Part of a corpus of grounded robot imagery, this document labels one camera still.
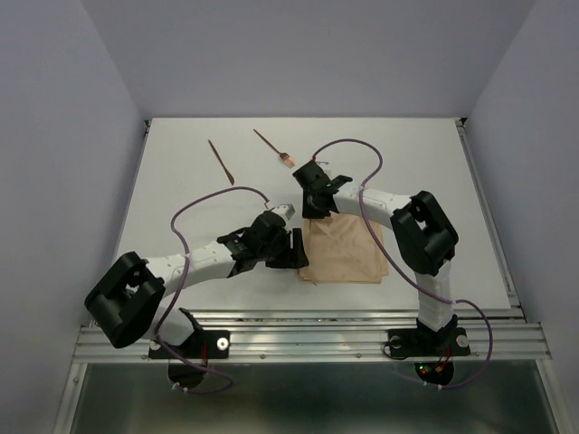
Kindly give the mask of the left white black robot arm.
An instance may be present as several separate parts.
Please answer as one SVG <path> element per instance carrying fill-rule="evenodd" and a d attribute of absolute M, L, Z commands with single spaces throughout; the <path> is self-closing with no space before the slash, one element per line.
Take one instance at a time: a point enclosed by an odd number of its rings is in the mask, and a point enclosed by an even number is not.
<path fill-rule="evenodd" d="M 249 272 L 259 263 L 271 269 L 307 267 L 301 230 L 288 229 L 290 204 L 262 212 L 253 223 L 190 252 L 143 259 L 121 255 L 84 300 L 84 306 L 115 348 L 141 338 L 184 351 L 203 329 L 175 302 L 182 290 Z M 168 307 L 161 302 L 169 297 Z"/>

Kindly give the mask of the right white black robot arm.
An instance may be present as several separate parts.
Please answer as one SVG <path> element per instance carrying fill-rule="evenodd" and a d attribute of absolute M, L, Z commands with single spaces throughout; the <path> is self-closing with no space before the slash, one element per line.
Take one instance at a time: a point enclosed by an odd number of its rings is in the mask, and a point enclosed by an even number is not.
<path fill-rule="evenodd" d="M 451 300 L 451 260 L 459 241 L 435 197 L 426 191 L 409 196 L 368 189 L 352 178 L 331 179 L 314 161 L 293 173 L 302 189 L 302 216 L 355 215 L 370 230 L 377 223 L 391 230 L 404 264 L 414 279 L 403 278 L 418 290 L 416 327 L 387 331 L 390 356 L 435 356 L 454 343 L 458 318 Z"/>

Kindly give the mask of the peach satin napkin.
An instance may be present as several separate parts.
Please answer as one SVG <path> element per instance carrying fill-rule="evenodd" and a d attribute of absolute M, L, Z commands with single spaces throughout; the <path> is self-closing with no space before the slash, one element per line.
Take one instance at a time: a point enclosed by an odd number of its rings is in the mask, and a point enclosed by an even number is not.
<path fill-rule="evenodd" d="M 306 219 L 304 251 L 309 265 L 299 277 L 317 283 L 378 284 L 389 274 L 388 263 L 377 243 L 382 227 L 365 225 L 363 218 L 334 213 L 324 219 Z"/>

